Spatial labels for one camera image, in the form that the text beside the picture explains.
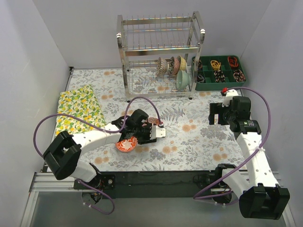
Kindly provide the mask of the orange geometric patterned bowl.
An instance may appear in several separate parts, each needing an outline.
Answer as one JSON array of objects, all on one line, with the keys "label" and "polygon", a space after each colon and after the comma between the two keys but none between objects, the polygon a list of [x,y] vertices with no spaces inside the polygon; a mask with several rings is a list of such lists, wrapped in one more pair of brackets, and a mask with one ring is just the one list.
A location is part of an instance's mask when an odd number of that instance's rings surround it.
[{"label": "orange geometric patterned bowl", "polygon": [[148,123],[151,123],[153,125],[157,125],[157,126],[161,125],[161,121],[158,118],[149,117],[147,121]]}]

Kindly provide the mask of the mint green bowl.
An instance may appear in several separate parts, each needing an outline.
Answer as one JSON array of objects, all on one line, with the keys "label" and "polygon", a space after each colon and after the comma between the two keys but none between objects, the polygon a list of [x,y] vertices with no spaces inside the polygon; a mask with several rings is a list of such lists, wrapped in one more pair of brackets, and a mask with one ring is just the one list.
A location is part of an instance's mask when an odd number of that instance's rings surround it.
[{"label": "mint green bowl", "polygon": [[191,78],[185,70],[179,70],[176,77],[177,90],[185,89],[191,82]]}]

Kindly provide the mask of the yellow and teal patterned bowl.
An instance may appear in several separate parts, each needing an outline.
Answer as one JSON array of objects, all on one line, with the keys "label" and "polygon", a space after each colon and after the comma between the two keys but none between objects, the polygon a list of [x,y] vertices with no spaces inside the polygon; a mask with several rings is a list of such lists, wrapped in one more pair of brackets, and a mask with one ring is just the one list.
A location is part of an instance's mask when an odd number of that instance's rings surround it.
[{"label": "yellow and teal patterned bowl", "polygon": [[179,69],[185,71],[187,69],[186,60],[181,55],[177,57],[177,60],[179,61]]}]

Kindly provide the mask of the black leaf patterned bowl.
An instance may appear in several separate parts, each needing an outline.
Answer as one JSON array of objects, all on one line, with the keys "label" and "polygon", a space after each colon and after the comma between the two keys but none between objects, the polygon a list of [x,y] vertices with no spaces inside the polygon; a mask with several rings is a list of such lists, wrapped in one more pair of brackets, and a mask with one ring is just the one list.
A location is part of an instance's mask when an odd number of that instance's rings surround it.
[{"label": "black leaf patterned bowl", "polygon": [[177,75],[179,69],[180,69],[179,57],[171,57],[169,60],[168,75],[169,76]]}]

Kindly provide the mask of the small purple patterned bowl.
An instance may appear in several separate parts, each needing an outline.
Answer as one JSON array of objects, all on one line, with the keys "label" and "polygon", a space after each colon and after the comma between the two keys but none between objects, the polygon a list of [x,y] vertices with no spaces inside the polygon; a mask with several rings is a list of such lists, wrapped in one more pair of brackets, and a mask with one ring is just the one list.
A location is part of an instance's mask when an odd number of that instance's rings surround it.
[{"label": "small purple patterned bowl", "polygon": [[168,74],[169,63],[166,59],[159,57],[156,67],[156,76],[164,76]]}]

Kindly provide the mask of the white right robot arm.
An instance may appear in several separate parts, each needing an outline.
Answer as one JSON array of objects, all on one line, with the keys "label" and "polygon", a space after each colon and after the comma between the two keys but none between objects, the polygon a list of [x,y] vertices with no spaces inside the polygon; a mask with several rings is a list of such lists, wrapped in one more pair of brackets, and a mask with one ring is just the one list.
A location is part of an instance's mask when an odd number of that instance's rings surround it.
[{"label": "white right robot arm", "polygon": [[250,118],[251,101],[248,97],[228,91],[224,101],[210,104],[209,123],[218,115],[220,125],[229,125],[246,160],[249,178],[245,180],[239,170],[224,166],[214,176],[220,188],[229,186],[239,198],[239,208],[245,218],[278,220],[290,199],[287,188],[279,185],[267,161],[262,146],[261,129],[256,120]]}]

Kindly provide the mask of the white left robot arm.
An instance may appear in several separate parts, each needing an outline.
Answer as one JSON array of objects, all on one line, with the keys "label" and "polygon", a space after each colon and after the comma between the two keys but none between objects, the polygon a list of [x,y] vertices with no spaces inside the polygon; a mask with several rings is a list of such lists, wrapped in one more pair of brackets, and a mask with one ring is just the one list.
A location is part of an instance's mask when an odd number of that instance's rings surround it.
[{"label": "white left robot arm", "polygon": [[82,162],[82,155],[131,137],[135,137],[138,144],[147,144],[165,136],[163,127],[149,123],[148,114],[137,109],[125,120],[118,118],[97,130],[77,134],[67,131],[59,133],[44,152],[43,159],[57,180],[73,177],[84,181],[90,189],[96,189],[101,183],[98,170],[93,164]]}]

